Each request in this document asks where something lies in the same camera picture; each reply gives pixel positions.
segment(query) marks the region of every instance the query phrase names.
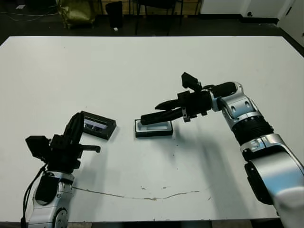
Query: black trash can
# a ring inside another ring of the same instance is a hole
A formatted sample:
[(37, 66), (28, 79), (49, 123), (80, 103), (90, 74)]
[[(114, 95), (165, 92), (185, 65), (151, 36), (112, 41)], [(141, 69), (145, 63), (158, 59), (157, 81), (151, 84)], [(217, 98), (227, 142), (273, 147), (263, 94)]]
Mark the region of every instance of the black trash can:
[(110, 26), (121, 28), (123, 26), (123, 3), (121, 1), (108, 3), (105, 10), (110, 16)]

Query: white wall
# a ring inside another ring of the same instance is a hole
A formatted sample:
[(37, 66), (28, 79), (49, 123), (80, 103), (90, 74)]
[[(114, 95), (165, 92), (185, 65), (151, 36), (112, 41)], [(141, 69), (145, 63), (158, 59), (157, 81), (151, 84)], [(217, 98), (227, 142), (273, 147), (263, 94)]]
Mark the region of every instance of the white wall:
[(203, 0), (201, 14), (239, 14), (244, 0)]
[(277, 18), (285, 2), (286, 0), (251, 0), (242, 15), (246, 17), (251, 12), (254, 18)]
[(279, 21), (278, 26), (304, 46), (304, 0), (295, 0), (289, 14)]
[(256, 18), (280, 19), (293, 0), (203, 0), (201, 14), (241, 14), (250, 11)]

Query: black box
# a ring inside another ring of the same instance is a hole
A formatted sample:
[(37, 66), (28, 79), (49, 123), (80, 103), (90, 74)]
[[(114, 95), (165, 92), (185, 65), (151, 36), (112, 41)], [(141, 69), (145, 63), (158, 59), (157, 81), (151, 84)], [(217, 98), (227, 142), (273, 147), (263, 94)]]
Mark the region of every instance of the black box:
[(116, 127), (116, 121), (82, 111), (85, 117), (84, 132), (103, 139), (109, 139)]
[(142, 125), (141, 120), (135, 120), (135, 137), (165, 136), (173, 134), (171, 121)]

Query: chair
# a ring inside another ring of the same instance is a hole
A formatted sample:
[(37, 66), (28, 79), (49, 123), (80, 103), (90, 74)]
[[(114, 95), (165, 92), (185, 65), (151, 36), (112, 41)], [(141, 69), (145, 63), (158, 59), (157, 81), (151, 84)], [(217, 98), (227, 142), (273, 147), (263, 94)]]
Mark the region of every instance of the chair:
[(181, 19), (183, 2), (184, 2), (183, 0), (137, 0), (137, 5), (136, 5), (137, 6), (137, 15), (136, 15), (135, 34), (137, 35), (138, 18), (139, 18), (139, 14), (140, 14), (140, 11), (141, 11), (141, 5), (144, 5), (146, 16), (148, 16), (147, 6), (156, 7), (156, 8), (160, 8), (160, 9), (166, 9), (167, 10), (166, 16), (168, 16), (169, 9), (172, 9), (172, 14), (171, 15), (173, 16), (176, 2), (181, 3), (181, 11), (180, 11), (180, 19)]

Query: gold bag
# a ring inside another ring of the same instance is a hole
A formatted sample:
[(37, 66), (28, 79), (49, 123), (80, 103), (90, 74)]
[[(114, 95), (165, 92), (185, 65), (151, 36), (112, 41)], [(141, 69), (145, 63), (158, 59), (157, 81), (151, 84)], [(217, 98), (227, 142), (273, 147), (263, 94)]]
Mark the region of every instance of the gold bag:
[(92, 24), (95, 21), (95, 10), (92, 0), (58, 0), (58, 12), (65, 28)]

